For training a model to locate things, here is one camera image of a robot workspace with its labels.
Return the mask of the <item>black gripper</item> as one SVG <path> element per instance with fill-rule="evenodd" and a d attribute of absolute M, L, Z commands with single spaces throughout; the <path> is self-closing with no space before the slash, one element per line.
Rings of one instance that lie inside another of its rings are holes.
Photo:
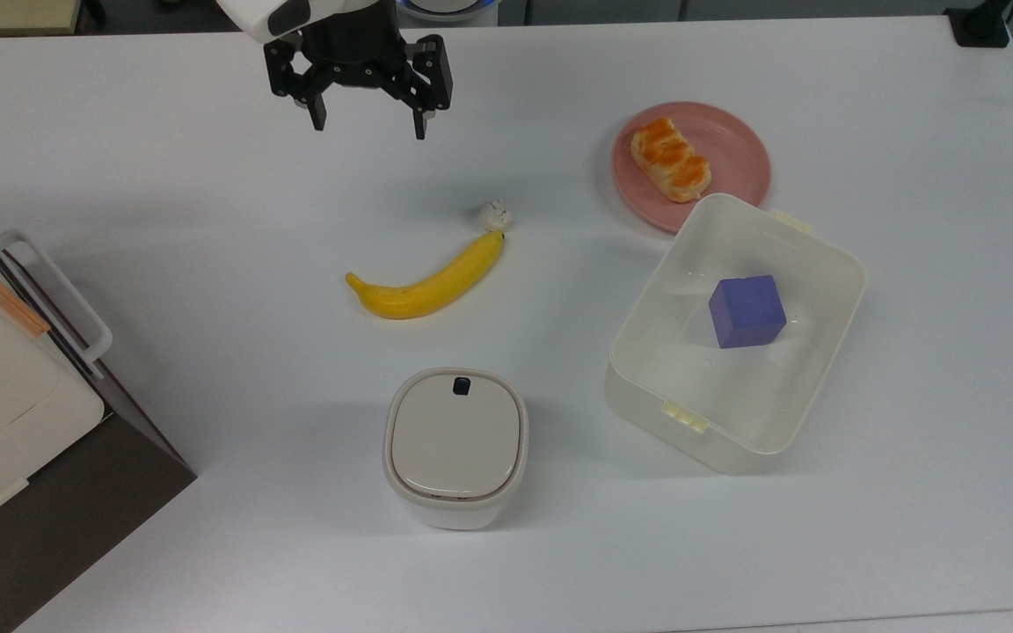
<path fill-rule="evenodd" d="M 301 29 L 301 53 L 310 67 L 299 73 L 292 41 L 265 44 L 266 73 L 274 96 L 290 98 L 323 131 L 327 112 L 323 92 L 331 84 L 397 90 L 412 112 L 415 139 L 426 139 L 427 122 L 447 111 L 454 80 L 446 41 L 438 33 L 405 41 L 397 28 L 394 1 L 366 1 L 353 11 L 314 21 Z"/>

